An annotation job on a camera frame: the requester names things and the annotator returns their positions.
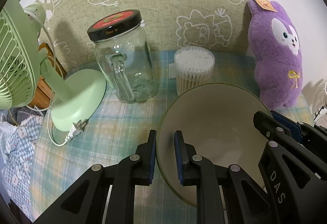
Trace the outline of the cotton swab container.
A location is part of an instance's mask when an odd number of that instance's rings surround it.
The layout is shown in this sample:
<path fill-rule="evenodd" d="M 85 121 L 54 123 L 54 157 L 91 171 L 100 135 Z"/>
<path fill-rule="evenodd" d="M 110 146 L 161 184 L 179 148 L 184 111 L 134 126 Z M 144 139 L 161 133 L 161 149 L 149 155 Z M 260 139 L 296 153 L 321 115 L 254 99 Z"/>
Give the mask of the cotton swab container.
<path fill-rule="evenodd" d="M 174 55 L 177 94 L 208 83 L 215 67 L 215 56 L 202 47 L 184 47 Z"/>

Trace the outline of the wooden chair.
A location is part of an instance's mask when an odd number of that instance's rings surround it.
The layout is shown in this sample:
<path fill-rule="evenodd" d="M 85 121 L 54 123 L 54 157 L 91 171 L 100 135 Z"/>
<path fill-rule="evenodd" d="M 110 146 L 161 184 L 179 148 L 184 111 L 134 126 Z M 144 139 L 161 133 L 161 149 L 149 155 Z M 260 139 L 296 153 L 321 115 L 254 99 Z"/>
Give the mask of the wooden chair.
<path fill-rule="evenodd" d="M 53 52 L 52 52 L 50 46 L 47 43 L 43 42 L 39 46 L 39 50 L 41 50 L 42 48 L 47 49 L 47 51 L 48 51 L 47 56 L 50 56 L 49 59 L 50 59 L 52 65 L 54 65 Z M 40 109 L 45 109 L 45 108 L 49 107 L 50 99 L 53 98 L 53 96 L 54 96 L 54 94 L 52 94 L 51 88 L 45 82 L 44 78 L 42 76 L 40 76 L 34 98 L 32 99 L 32 101 L 28 105 L 31 108 L 37 107 L 37 108 L 40 108 Z"/>

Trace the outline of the white standing fan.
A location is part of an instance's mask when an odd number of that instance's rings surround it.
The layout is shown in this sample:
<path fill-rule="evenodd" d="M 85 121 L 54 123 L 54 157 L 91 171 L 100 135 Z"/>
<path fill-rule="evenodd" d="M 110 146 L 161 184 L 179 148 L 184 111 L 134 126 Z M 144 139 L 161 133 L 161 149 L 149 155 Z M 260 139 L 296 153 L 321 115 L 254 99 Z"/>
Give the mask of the white standing fan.
<path fill-rule="evenodd" d="M 315 93 L 312 111 L 314 123 L 326 128 L 326 80 L 321 82 Z"/>

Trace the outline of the glass jar black lid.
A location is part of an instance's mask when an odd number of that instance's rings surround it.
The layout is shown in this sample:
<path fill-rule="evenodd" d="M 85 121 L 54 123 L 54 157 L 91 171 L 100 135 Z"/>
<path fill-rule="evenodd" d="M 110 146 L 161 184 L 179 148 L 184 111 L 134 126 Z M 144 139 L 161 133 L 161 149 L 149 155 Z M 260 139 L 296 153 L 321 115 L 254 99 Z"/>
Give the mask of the glass jar black lid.
<path fill-rule="evenodd" d="M 158 91 L 151 51 L 139 10 L 125 10 L 87 29 L 96 61 L 119 101 L 138 103 Z"/>

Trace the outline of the purple plush bunny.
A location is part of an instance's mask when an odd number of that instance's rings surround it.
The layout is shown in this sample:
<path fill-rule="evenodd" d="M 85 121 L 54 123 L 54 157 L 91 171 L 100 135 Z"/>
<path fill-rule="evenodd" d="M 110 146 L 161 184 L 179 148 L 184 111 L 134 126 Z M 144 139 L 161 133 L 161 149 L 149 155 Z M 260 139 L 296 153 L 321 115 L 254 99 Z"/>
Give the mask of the purple plush bunny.
<path fill-rule="evenodd" d="M 303 85 L 302 53 L 295 26 L 276 1 L 248 0 L 251 21 L 249 48 L 256 65 L 259 98 L 270 110 L 291 107 Z"/>

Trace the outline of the ceramic bowl blue pattern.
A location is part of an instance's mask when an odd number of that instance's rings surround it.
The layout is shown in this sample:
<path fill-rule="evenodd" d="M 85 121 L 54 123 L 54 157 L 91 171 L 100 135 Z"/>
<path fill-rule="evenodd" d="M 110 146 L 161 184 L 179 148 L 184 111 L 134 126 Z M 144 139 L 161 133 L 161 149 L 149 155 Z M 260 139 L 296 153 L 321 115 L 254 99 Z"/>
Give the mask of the ceramic bowl blue pattern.
<path fill-rule="evenodd" d="M 157 162 L 170 189 L 195 206 L 196 188 L 183 187 L 178 180 L 174 149 L 177 130 L 197 154 L 215 165 L 237 164 L 264 187 L 258 163 L 267 139 L 253 124 L 258 111 L 270 114 L 253 93 L 232 84 L 203 84 L 180 95 L 164 113 L 156 136 Z"/>

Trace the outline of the green desk fan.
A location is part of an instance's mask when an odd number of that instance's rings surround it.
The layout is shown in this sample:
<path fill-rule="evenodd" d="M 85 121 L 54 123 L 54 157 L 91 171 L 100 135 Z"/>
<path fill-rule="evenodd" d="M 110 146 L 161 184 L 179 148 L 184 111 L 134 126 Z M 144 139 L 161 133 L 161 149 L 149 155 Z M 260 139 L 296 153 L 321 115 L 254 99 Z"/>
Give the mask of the green desk fan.
<path fill-rule="evenodd" d="M 95 69 L 82 69 L 63 79 L 48 59 L 47 49 L 39 50 L 44 21 L 45 11 L 37 3 L 24 10 L 18 0 L 7 0 L 1 10 L 1 109 L 29 104 L 42 76 L 55 94 L 50 108 L 53 124 L 67 132 L 96 111 L 106 80 Z"/>

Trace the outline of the blue checkered bedding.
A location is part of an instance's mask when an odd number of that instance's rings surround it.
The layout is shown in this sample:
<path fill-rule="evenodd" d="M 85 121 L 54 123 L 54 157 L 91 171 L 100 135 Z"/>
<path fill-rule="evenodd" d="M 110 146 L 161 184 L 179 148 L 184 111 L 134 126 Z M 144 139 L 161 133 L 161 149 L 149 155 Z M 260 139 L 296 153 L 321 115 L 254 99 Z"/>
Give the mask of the blue checkered bedding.
<path fill-rule="evenodd" d="M 1 110 L 1 188 L 30 221 L 30 176 L 43 117 L 23 107 Z"/>

